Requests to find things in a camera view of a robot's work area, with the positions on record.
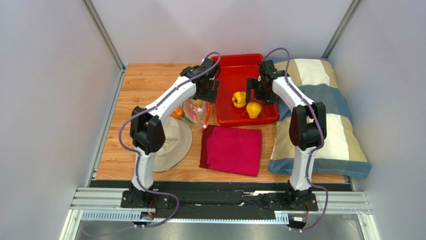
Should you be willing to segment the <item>dark yellow fake fruit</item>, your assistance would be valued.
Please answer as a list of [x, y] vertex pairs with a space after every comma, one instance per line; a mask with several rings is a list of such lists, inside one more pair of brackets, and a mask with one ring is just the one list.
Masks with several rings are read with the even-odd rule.
[[191, 101], [198, 108], [201, 108], [204, 105], [204, 101], [201, 99], [192, 99]]

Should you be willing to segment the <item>yellow fake pepper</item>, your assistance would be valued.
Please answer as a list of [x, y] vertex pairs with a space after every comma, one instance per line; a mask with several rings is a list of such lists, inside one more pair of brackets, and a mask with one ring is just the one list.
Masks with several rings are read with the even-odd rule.
[[232, 103], [234, 107], [240, 109], [246, 105], [246, 92], [237, 91], [232, 96]]

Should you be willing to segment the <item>yellow fake pear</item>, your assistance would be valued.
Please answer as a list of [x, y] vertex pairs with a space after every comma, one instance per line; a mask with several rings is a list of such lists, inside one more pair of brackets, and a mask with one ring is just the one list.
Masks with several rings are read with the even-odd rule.
[[262, 109], [263, 109], [262, 105], [257, 102], [249, 102], [246, 105], [246, 111], [250, 119], [257, 118], [262, 112]]

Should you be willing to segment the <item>clear zip top bag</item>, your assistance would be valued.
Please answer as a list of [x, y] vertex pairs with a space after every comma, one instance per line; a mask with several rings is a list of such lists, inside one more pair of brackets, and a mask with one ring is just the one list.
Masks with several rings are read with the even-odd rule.
[[200, 99], [187, 99], [179, 105], [172, 113], [171, 117], [183, 120], [191, 127], [204, 130], [210, 118], [212, 104]]

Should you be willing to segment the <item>fake watermelon slice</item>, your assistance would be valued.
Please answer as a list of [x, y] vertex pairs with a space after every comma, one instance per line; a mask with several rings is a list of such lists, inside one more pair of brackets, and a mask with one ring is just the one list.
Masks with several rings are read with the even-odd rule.
[[189, 124], [197, 124], [199, 108], [192, 103], [192, 100], [187, 99], [181, 106], [184, 111], [182, 118]]

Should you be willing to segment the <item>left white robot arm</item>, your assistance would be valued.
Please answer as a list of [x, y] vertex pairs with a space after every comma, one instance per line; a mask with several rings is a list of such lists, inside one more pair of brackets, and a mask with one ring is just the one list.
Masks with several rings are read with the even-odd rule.
[[129, 189], [122, 193], [121, 207], [148, 207], [160, 195], [152, 190], [152, 186], [156, 154], [166, 141], [165, 122], [187, 99], [215, 103], [220, 85], [216, 79], [220, 60], [220, 57], [213, 60], [206, 56], [200, 65], [184, 68], [158, 99], [144, 108], [135, 107], [131, 117], [123, 123], [119, 132], [130, 125], [133, 148], [121, 139], [119, 143], [135, 153], [135, 170]]

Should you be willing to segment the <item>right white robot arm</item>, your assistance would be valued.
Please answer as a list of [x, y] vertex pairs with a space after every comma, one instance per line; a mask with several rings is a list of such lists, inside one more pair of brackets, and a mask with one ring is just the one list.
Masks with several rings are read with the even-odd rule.
[[266, 104], [280, 97], [291, 109], [289, 138], [294, 145], [293, 170], [281, 201], [287, 208], [298, 210], [313, 200], [312, 171], [317, 151], [327, 135], [326, 106], [307, 97], [291, 80], [286, 70], [279, 71], [272, 60], [258, 64], [258, 78], [246, 81], [246, 100]]

